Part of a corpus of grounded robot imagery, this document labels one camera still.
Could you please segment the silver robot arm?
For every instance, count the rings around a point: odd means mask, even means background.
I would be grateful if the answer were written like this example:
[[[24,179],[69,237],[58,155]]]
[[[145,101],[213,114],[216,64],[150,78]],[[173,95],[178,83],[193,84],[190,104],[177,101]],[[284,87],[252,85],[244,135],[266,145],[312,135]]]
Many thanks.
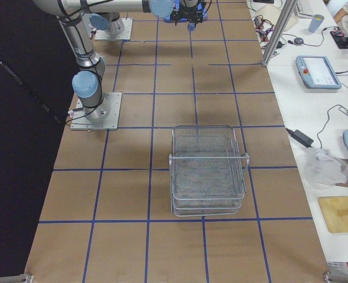
[[[119,12],[91,14],[89,20],[94,28],[109,35],[119,35],[125,29]]]
[[[59,21],[73,50],[80,69],[72,79],[72,86],[83,105],[83,118],[99,121],[108,113],[105,109],[102,80],[105,62],[94,49],[87,34],[83,14],[90,14],[97,30],[119,34],[125,30],[120,20],[122,12],[152,13],[158,18],[169,17],[174,23],[185,19],[193,31],[203,21],[206,1],[34,1],[42,11]]]

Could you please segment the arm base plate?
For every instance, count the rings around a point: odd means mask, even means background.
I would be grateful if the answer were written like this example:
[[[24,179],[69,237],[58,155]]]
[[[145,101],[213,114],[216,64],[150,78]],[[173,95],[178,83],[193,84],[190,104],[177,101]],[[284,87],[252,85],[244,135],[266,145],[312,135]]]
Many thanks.
[[[86,108],[84,111],[82,102],[77,99],[73,121],[70,122],[71,130],[117,130],[119,125],[120,108],[122,104],[122,93],[103,93],[103,102],[94,112]]]
[[[97,29],[94,39],[96,41],[129,41],[132,34],[133,20],[119,18],[115,21],[101,21],[95,24]]]

